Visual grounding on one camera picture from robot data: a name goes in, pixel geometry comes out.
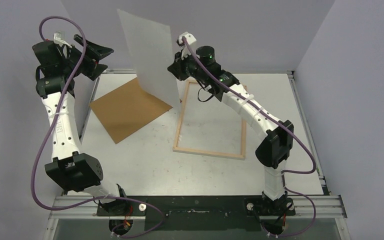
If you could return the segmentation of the brown cardboard backing board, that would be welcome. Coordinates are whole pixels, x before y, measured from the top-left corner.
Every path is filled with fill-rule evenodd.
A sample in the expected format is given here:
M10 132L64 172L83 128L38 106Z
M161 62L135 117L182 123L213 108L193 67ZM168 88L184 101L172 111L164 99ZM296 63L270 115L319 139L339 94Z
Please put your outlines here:
M137 78L94 100L89 106L115 144L172 109L143 90Z

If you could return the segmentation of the white wooden picture frame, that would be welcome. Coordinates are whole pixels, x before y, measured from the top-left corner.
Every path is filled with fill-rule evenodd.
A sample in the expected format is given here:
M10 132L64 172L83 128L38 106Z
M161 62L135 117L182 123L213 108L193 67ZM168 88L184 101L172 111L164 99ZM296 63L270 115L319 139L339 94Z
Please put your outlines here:
M244 160L247 123L216 99L198 101L200 86L188 79L172 150L177 153Z

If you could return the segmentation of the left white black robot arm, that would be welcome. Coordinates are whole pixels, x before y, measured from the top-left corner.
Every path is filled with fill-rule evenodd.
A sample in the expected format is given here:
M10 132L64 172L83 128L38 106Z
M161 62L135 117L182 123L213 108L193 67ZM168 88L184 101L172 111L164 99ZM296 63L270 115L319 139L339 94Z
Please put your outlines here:
M64 191L99 197L98 205L102 209L121 216L129 210L124 190L105 180L99 160L81 148L74 113L75 82L69 80L70 75L84 75L95 81L108 68L99 61L114 51L78 34L73 39L86 48L84 56L81 50L64 40L61 32L56 32L53 40L32 46L39 61L35 88L47 112L52 136L51 162L44 166L45 172Z

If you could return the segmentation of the printed colour photo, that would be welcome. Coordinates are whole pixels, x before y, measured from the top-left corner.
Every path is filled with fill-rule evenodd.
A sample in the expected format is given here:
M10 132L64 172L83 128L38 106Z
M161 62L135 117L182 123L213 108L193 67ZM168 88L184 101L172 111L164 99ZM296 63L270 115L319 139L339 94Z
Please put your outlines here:
M170 27L121 9L117 13L140 87L180 110L177 80L167 70L174 61Z

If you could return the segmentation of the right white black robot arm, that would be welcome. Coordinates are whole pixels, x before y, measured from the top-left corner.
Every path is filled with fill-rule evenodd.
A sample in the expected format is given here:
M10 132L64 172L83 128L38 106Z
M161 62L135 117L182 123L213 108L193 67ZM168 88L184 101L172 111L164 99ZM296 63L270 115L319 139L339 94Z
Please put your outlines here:
M293 201L285 190L282 171L293 146L290 133L294 131L294 125L289 120L282 121L276 117L269 120L268 112L240 81L216 62L213 47L199 47L196 57L198 61L186 46L182 46L167 69L179 81L194 78L205 91L232 108L254 130L261 141L255 156L264 166L263 210L268 215L293 212Z

